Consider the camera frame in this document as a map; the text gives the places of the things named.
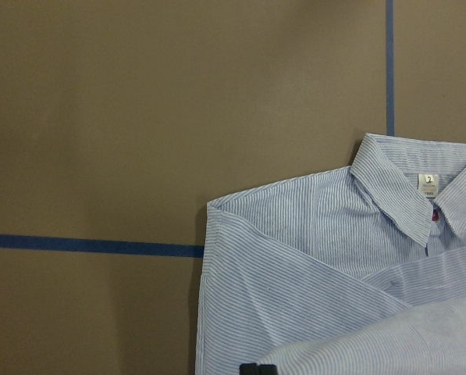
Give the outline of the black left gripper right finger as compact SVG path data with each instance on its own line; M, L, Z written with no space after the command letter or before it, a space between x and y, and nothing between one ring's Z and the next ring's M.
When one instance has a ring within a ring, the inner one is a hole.
M258 365L259 375L278 375L277 366L274 364L259 364Z

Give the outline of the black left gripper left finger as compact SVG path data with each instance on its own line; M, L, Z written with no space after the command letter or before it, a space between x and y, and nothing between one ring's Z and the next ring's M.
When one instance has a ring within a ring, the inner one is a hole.
M242 363L239 367L239 375L259 375L257 363Z

